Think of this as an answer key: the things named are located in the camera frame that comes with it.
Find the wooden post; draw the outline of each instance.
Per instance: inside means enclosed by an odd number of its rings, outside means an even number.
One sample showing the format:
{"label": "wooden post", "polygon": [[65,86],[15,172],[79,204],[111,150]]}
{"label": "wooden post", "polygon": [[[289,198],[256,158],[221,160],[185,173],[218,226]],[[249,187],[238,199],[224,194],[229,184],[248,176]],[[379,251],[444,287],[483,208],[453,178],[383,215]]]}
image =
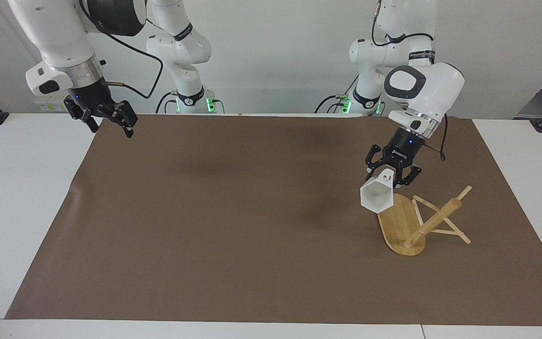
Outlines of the wooden post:
{"label": "wooden post", "polygon": [[[466,191],[462,192],[460,197],[464,197]],[[461,207],[461,199],[459,197],[452,198],[449,200],[443,208],[441,208],[436,214],[432,215],[428,221],[426,221],[422,227],[420,227],[419,231],[415,234],[412,234],[406,241],[405,241],[405,247],[407,249],[410,249],[415,245],[416,242],[421,240],[424,236],[426,236],[430,231],[435,229],[440,223],[443,222],[443,220],[447,217],[449,217],[451,214],[454,213],[454,211],[458,210],[458,208]]]}

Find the table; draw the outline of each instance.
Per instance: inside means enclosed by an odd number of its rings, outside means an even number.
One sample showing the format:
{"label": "table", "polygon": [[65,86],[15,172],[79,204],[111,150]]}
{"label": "table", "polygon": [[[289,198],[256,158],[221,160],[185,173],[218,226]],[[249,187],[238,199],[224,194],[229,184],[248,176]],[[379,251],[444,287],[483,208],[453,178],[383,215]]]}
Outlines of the table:
{"label": "table", "polygon": [[[542,134],[526,121],[475,124],[542,241]],[[1,320],[92,140],[89,130],[66,114],[13,114],[0,126],[0,337],[542,337],[542,328],[485,326]]]}

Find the oval wooden base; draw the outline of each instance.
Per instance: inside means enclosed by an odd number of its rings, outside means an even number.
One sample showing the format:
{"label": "oval wooden base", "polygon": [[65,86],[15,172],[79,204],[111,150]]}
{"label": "oval wooden base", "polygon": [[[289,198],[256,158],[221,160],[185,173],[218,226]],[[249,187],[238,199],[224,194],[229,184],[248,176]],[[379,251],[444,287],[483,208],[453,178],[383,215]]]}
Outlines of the oval wooden base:
{"label": "oval wooden base", "polygon": [[404,246],[405,241],[421,227],[411,199],[395,194],[394,206],[378,214],[378,219],[386,244],[396,253],[415,256],[426,247],[425,238],[419,240],[410,249]]}

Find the wooden stand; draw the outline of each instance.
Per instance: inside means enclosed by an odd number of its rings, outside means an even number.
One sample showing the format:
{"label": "wooden stand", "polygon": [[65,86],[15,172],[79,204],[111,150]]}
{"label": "wooden stand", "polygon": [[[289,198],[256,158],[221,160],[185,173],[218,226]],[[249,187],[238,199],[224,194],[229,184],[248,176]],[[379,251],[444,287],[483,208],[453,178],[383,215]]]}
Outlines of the wooden stand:
{"label": "wooden stand", "polygon": [[[395,194],[394,206],[378,214],[386,244],[404,256],[419,255],[426,247],[425,236],[431,232],[456,235],[466,244],[471,244],[471,240],[449,219],[449,216],[461,207],[461,200],[470,190],[471,186],[466,187],[460,195],[449,200],[440,209],[417,195],[413,196],[413,200],[409,200],[403,195]],[[426,222],[422,220],[418,202],[436,212]],[[443,221],[451,230],[436,229]]]}

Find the brown table mat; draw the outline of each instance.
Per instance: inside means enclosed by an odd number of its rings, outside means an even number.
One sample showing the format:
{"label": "brown table mat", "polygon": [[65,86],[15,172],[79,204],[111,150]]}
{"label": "brown table mat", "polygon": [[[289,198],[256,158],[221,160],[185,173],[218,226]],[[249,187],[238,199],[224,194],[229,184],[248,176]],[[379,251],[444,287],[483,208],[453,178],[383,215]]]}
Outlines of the brown table mat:
{"label": "brown table mat", "polygon": [[6,318],[542,326],[542,243],[470,120],[399,192],[441,206],[472,185],[452,217],[472,244],[387,247],[359,187],[396,128],[140,116],[127,140],[104,122]]}

